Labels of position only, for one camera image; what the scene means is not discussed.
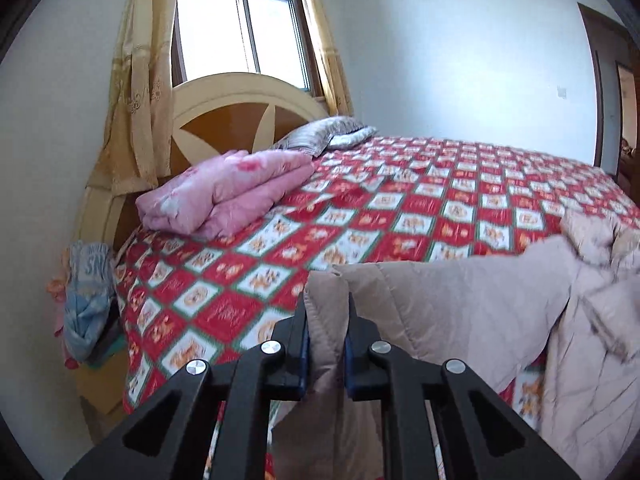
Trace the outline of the beige quilted down coat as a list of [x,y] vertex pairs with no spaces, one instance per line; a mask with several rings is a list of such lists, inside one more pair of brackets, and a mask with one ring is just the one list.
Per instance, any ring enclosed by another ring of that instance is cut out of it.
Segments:
[[639,233],[576,211],[560,226],[518,256],[312,272],[303,292],[311,385],[274,425],[277,477],[382,474],[380,418],[341,384],[350,311],[409,356],[462,360],[496,391],[545,356],[541,437],[579,477],[621,474],[639,455]]

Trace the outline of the wooden nightstand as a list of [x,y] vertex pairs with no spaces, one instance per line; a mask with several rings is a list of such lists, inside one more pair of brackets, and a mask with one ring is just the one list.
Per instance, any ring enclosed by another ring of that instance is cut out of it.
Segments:
[[82,414],[93,444],[99,444],[127,416],[122,393],[128,353],[120,350],[100,367],[81,365],[73,372]]

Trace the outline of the red patchwork bear bedspread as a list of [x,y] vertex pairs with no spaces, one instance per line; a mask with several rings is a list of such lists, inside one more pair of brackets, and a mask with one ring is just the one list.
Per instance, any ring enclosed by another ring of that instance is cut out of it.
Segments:
[[[322,155],[262,218],[200,240],[135,230],[115,289],[127,337],[122,403],[133,411],[194,359],[222,364],[267,341],[312,272],[351,264],[518,256],[569,211],[639,233],[639,209],[601,169],[481,143],[374,138]],[[540,435],[538,356],[498,391]]]

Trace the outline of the blue printed cloth on nightstand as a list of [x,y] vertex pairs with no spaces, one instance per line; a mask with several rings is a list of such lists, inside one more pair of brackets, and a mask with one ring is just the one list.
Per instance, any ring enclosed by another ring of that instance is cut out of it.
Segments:
[[62,255],[61,274],[47,284],[55,306],[54,336],[69,370],[100,366],[122,348],[111,247],[81,240]]

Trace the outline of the pink folded quilt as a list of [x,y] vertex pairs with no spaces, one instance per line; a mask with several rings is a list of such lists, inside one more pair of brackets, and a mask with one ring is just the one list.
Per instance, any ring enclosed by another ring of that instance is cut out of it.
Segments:
[[136,199],[142,226],[212,240],[241,231],[316,170],[298,151],[231,151],[183,171]]

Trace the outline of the yellow left curtain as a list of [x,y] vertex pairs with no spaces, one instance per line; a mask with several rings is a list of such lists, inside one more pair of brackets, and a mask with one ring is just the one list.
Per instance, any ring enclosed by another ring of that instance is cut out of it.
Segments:
[[89,184],[126,195],[169,174],[170,50],[177,0],[128,0],[112,61],[104,142]]

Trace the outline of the yellow curtain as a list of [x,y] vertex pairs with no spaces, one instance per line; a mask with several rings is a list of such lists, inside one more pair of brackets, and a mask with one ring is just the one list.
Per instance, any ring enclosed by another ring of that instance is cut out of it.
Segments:
[[352,116],[352,99],[340,51],[334,41],[323,0],[302,0],[321,88],[331,115]]
[[169,174],[170,50],[177,0],[128,0],[112,61],[104,142],[89,184],[126,195]]

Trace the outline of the cream wooden headboard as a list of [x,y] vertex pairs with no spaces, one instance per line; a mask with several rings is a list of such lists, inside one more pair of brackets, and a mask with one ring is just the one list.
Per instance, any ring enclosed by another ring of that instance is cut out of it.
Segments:
[[[172,97],[171,177],[230,150],[266,150],[295,128],[328,116],[322,100],[261,74],[209,75],[179,84]],[[88,184],[73,239],[121,248],[140,224],[137,198]]]

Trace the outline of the grey striped pillow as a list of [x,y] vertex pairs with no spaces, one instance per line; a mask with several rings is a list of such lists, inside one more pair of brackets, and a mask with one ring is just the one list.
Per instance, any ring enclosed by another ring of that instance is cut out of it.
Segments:
[[326,151],[346,151],[367,141],[378,129],[349,116],[332,116],[308,122],[273,144],[273,150],[301,151],[317,158]]

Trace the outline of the yellow right curtain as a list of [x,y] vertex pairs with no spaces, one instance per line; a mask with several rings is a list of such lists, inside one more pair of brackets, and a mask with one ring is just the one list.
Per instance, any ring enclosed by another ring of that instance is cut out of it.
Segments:
[[352,99],[340,51],[334,41],[323,0],[302,0],[321,88],[331,115],[352,116]]

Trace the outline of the brown wooden door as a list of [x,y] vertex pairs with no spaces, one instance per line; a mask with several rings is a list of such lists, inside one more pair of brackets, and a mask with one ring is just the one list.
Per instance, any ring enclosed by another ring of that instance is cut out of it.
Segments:
[[617,65],[620,83],[620,158],[617,183],[636,204],[639,203],[639,107],[636,78],[627,66]]

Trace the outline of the window with grey frame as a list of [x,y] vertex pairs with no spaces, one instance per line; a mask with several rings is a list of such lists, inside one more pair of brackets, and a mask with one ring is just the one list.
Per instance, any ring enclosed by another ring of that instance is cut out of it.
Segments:
[[240,72],[322,95],[302,0],[177,0],[171,65],[176,86]]

